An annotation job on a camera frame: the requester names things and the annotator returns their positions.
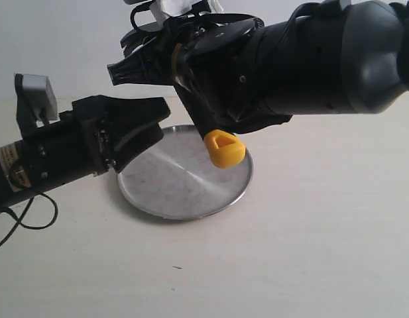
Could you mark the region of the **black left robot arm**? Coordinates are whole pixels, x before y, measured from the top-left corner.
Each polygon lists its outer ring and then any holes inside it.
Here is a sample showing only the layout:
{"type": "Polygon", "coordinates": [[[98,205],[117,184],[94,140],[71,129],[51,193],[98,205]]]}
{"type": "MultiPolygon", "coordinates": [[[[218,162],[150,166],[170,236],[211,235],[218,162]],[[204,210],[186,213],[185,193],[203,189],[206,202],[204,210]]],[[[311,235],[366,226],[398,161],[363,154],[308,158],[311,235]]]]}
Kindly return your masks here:
{"type": "Polygon", "coordinates": [[[162,140],[170,115],[162,97],[94,95],[72,102],[59,121],[32,124],[22,139],[0,147],[0,207],[110,169],[121,172],[162,140]]]}

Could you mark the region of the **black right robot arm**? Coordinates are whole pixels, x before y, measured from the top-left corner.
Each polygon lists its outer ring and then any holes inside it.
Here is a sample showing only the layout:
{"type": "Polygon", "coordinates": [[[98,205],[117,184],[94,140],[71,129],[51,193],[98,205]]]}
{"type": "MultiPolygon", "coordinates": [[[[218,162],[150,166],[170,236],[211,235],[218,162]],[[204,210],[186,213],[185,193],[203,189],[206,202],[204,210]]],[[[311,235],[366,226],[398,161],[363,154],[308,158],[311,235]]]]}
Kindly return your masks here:
{"type": "Polygon", "coordinates": [[[281,23],[218,1],[133,1],[114,85],[176,90],[202,134],[378,114],[409,92],[409,1],[310,1],[281,23]]]}

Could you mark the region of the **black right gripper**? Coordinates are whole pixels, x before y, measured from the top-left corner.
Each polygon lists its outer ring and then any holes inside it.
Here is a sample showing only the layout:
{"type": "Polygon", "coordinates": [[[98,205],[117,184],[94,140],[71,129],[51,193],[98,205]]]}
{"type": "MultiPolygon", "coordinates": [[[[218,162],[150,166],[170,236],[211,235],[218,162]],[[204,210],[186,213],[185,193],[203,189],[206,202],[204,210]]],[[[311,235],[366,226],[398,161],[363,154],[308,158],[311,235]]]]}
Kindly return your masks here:
{"type": "Polygon", "coordinates": [[[260,18],[171,18],[133,27],[120,41],[121,61],[107,65],[113,85],[174,86],[200,134],[247,134],[283,125],[291,115],[261,106],[278,70],[292,20],[264,44],[260,18]]]}

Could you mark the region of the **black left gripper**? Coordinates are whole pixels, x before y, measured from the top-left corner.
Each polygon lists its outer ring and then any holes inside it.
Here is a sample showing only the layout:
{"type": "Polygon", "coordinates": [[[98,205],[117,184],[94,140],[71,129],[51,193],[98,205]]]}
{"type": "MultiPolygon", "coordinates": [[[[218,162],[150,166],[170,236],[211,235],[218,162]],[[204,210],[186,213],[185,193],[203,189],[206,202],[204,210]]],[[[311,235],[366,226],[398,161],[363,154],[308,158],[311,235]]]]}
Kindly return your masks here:
{"type": "Polygon", "coordinates": [[[55,123],[34,126],[20,141],[20,191],[40,194],[88,175],[122,172],[162,140],[165,99],[93,95],[75,100],[55,123]]]}

